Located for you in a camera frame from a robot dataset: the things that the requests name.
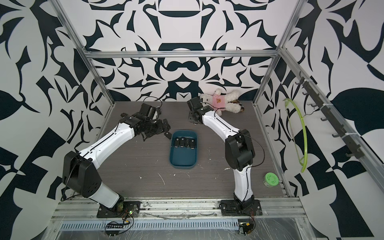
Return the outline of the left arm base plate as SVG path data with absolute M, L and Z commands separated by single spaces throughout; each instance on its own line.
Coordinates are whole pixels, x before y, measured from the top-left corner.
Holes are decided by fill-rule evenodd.
M 133 216 L 136 217 L 140 212 L 140 201 L 120 201 L 116 206 L 112 208 L 107 208 L 104 205 L 99 206 L 99 210 L 97 213 L 98 219 L 107 219 L 107 218 L 123 218 L 125 216 Z

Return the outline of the dark teal storage box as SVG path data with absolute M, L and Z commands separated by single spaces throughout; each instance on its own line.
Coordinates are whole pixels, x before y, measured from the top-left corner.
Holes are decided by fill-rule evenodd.
M 176 138 L 190 138 L 196 140 L 196 148 L 191 149 L 180 146 L 174 147 Z M 198 159 L 198 136 L 197 133 L 190 130 L 179 130 L 174 132 L 171 139 L 170 157 L 169 161 L 171 166 L 176 169 L 192 169 L 197 164 Z

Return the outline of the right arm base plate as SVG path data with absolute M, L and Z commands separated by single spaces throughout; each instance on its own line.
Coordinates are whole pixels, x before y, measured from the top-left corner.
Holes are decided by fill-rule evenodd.
M 244 203 L 238 200 L 221 200 L 219 208 L 223 216 L 262 216 L 259 200 L 249 199 Z

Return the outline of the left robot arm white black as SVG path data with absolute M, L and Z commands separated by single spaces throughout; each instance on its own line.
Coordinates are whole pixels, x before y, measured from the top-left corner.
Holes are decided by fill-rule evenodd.
M 107 209 L 120 213 L 124 198 L 103 183 L 98 168 L 127 141 L 141 135 L 143 140 L 171 129 L 168 120 L 151 120 L 142 115 L 121 114 L 116 127 L 86 149 L 64 157 L 63 184 Z

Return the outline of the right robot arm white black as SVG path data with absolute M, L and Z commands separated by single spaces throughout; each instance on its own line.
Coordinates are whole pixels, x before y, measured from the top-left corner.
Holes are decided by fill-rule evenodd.
M 234 171 L 234 202 L 237 210 L 249 208 L 255 200 L 251 187 L 251 167 L 255 150 L 248 130 L 235 128 L 210 106 L 187 102 L 189 121 L 213 130 L 225 143 L 225 159 Z

